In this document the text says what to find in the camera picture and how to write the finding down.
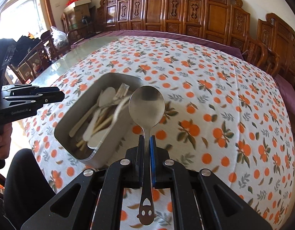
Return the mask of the left hand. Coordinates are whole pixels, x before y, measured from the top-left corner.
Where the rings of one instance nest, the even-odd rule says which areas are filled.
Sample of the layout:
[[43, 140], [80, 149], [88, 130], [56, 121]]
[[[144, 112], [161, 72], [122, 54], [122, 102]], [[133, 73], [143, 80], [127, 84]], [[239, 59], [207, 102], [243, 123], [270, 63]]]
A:
[[0, 134], [0, 160], [8, 158], [10, 152], [12, 124], [6, 124]]

